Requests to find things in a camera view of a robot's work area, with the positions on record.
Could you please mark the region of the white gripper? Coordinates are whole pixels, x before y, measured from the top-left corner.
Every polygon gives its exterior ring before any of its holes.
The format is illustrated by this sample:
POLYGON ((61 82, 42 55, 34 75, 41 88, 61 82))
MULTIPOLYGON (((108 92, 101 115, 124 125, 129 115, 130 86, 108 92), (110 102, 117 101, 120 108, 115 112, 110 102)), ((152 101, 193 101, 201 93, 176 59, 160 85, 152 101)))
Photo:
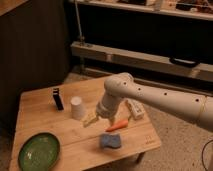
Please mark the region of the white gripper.
POLYGON ((109 125, 112 126, 115 123, 115 114, 117 113, 119 107, 119 98, 104 94, 101 100, 96 106, 96 113, 90 113, 85 116, 82 120, 83 126, 88 127, 91 124, 99 120, 98 116, 102 118, 108 118, 109 125))

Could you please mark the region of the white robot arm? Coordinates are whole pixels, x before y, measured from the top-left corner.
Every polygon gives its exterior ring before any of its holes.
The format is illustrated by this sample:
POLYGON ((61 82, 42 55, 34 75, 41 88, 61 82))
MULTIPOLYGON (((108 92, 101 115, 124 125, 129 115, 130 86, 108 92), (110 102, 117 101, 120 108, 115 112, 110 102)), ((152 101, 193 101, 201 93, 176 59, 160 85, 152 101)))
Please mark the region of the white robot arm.
POLYGON ((120 103, 129 98, 213 132, 213 97, 137 84, 129 73, 108 76, 104 89, 95 109, 104 119, 114 118, 120 103))

